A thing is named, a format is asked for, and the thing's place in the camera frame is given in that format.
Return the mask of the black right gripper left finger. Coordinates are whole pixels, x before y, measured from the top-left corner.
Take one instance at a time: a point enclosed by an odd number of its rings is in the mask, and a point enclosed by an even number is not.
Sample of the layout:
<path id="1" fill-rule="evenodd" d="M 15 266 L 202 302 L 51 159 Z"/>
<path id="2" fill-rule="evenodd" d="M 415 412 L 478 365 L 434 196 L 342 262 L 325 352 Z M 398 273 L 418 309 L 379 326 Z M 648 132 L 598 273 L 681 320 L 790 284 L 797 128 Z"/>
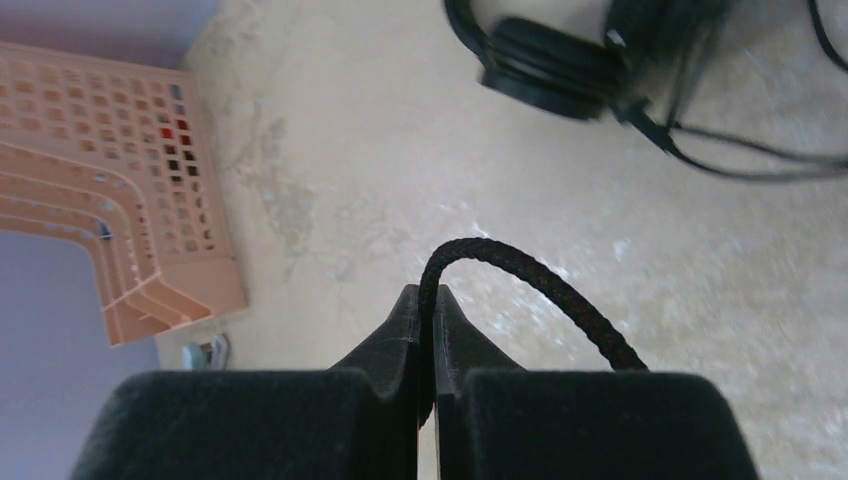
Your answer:
<path id="1" fill-rule="evenodd" d="M 323 370 L 153 371 L 123 381 L 74 479 L 413 479 L 418 289 Z"/>

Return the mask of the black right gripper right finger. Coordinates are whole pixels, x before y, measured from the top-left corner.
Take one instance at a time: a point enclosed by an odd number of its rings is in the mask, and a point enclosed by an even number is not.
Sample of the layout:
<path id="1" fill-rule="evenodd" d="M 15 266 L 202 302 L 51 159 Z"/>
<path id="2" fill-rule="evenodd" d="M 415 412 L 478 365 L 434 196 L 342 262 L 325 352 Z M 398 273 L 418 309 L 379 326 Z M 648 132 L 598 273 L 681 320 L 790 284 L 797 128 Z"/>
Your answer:
<path id="1" fill-rule="evenodd" d="M 532 371 L 446 286 L 433 317 L 443 479 L 754 479 L 721 392 L 690 374 Z"/>

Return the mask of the peach plastic file organizer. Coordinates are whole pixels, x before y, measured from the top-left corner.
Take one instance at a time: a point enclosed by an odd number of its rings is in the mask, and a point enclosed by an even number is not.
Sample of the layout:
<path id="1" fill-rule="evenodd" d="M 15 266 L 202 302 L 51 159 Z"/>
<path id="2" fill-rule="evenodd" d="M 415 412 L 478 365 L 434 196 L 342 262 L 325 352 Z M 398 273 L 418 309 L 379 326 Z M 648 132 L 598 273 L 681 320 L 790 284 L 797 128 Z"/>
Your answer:
<path id="1" fill-rule="evenodd" d="M 248 304 L 183 71 L 3 43 L 1 226 L 89 254 L 113 346 Z"/>

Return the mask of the small black on-ear headphones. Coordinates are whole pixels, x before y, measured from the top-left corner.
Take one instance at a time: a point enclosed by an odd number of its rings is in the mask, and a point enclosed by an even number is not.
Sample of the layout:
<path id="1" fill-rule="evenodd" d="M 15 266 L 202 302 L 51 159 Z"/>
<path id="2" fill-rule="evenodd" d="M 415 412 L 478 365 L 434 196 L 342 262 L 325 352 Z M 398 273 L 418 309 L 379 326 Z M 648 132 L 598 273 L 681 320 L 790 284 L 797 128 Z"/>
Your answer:
<path id="1" fill-rule="evenodd" d="M 446 1 L 455 36 L 482 65 L 483 86 L 571 120 L 593 121 L 650 70 L 681 58 L 728 10 L 725 1 L 613 1 L 602 43 L 516 16 L 485 32 L 469 1 Z"/>

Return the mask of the light blue stapler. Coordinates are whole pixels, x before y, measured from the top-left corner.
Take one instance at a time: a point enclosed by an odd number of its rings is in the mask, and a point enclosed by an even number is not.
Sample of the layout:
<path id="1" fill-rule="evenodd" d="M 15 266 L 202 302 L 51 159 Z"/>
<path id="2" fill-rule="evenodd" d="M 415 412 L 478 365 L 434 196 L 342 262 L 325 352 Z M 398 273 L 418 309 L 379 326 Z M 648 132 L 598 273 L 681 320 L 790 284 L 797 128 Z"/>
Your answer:
<path id="1" fill-rule="evenodd" d="M 207 343 L 190 342 L 181 348 L 185 370 L 225 370 L 230 356 L 230 342 L 224 334 Z"/>

